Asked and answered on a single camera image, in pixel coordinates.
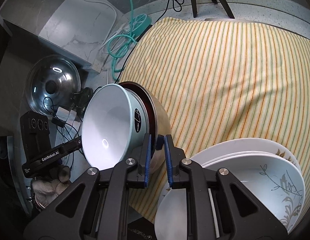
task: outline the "green extension cord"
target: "green extension cord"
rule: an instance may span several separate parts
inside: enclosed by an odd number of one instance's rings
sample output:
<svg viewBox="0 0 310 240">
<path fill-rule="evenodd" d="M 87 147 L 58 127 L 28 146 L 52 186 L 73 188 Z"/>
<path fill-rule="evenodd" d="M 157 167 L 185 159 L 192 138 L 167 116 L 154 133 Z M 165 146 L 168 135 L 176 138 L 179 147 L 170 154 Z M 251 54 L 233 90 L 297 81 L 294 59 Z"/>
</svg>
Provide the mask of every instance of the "green extension cord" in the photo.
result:
<svg viewBox="0 0 310 240">
<path fill-rule="evenodd" d="M 115 35 L 107 43 L 108 54 L 113 57 L 112 62 L 111 62 L 111 70 L 112 70 L 112 77 L 114 80 L 117 79 L 117 77 L 115 76 L 115 73 L 122 71 L 122 69 L 115 69 L 118 59 L 126 55 L 131 43 L 134 43 L 135 45 L 137 44 L 135 37 L 139 36 L 146 29 L 146 27 L 149 24 L 151 24 L 151 18 L 146 14 L 141 14 L 141 15 L 138 15 L 136 18 L 134 18 L 133 0 L 129 0 L 129 3 L 131 6 L 131 21 L 129 22 L 130 24 L 129 33 Z M 112 53 L 111 42 L 114 39 L 120 38 L 120 37 L 125 37 L 128 39 L 128 41 L 126 41 L 115 53 Z"/>
</svg>

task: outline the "white cable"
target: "white cable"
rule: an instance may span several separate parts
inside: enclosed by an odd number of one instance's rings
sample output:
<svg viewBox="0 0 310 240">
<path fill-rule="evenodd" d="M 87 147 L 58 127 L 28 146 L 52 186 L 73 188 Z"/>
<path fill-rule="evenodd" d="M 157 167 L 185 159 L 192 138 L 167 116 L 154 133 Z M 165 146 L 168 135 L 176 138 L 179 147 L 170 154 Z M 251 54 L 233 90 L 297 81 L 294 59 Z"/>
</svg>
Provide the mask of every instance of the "white cable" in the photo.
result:
<svg viewBox="0 0 310 240">
<path fill-rule="evenodd" d="M 111 30 L 113 29 L 113 27 L 114 27 L 114 25 L 115 25 L 115 22 L 116 22 L 116 18 L 117 18 L 116 9 L 114 8 L 114 6 L 112 6 L 111 4 L 108 4 L 108 3 L 106 3 L 106 2 L 102 2 L 102 1 L 91 1 L 91 0 L 84 0 L 84 1 L 85 1 L 85 2 L 96 2 L 96 3 L 105 4 L 105 5 L 107 5 L 109 8 L 111 8 L 111 9 L 114 11 L 114 13 L 115 13 L 115 19 L 114 19 L 114 21 L 113 21 L 113 24 L 112 24 L 110 30 L 108 31 L 108 33 L 107 33 L 106 36 L 105 36 L 104 41 L 106 41 L 108 35 L 110 35 Z"/>
</svg>

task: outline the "coiled black cord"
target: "coiled black cord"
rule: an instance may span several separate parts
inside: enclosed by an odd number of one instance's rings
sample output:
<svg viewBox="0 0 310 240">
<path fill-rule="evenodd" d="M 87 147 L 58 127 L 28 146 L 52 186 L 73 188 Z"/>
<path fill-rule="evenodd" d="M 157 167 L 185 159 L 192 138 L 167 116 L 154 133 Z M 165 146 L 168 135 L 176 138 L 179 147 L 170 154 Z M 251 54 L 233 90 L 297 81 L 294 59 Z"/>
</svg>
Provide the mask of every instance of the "coiled black cord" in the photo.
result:
<svg viewBox="0 0 310 240">
<path fill-rule="evenodd" d="M 156 22 L 158 22 L 159 19 L 161 19 L 161 18 L 163 17 L 163 15 L 167 12 L 168 5 L 169 5 L 169 1 L 170 1 L 170 0 L 167 0 L 166 9 L 165 9 L 164 13 L 157 19 Z M 182 11 L 182 8 L 183 8 L 183 7 L 182 7 L 182 4 L 185 2 L 185 0 L 182 0 L 181 2 L 179 2 L 178 0 L 172 0 L 172 1 L 173 1 L 173 10 L 176 11 L 176 12 Z M 179 5 L 179 10 L 177 10 L 177 9 L 175 8 L 175 2 Z"/>
</svg>

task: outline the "stacked dishes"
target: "stacked dishes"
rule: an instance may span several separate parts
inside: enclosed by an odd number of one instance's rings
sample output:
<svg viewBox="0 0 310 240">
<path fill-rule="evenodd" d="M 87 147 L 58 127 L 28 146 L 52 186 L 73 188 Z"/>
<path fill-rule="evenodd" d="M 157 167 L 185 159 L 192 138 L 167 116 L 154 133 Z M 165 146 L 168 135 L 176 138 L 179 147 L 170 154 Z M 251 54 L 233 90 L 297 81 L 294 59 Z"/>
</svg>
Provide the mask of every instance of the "stacked dishes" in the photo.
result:
<svg viewBox="0 0 310 240">
<path fill-rule="evenodd" d="M 159 134 L 170 133 L 170 123 L 159 101 L 134 82 L 109 84 L 98 90 L 87 106 L 83 125 L 83 150 L 87 161 L 99 170 L 112 168 L 127 152 L 152 136 L 150 172 L 164 162 L 164 149 L 157 149 Z"/>
<path fill-rule="evenodd" d="M 243 138 L 214 145 L 191 157 L 202 167 L 230 170 L 290 232 L 303 207 L 305 185 L 294 155 L 282 145 L 260 138 Z M 212 202 L 216 237 L 219 229 Z M 155 217 L 158 240 L 185 239 L 186 190 L 164 186 Z"/>
</svg>

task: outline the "striped tablecloth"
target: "striped tablecloth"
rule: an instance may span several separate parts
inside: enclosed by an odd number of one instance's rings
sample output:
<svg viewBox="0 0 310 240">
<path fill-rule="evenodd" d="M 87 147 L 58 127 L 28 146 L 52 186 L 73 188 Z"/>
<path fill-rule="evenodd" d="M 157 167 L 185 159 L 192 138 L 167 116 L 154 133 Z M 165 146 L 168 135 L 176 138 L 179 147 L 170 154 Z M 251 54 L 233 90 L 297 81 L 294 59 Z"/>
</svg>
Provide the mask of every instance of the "striped tablecloth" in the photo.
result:
<svg viewBox="0 0 310 240">
<path fill-rule="evenodd" d="M 266 138 L 297 158 L 310 206 L 310 40 L 259 23 L 165 18 L 137 44 L 121 81 L 138 82 L 167 111 L 187 157 L 214 144 Z M 130 205 L 154 222 L 165 165 Z"/>
</svg>

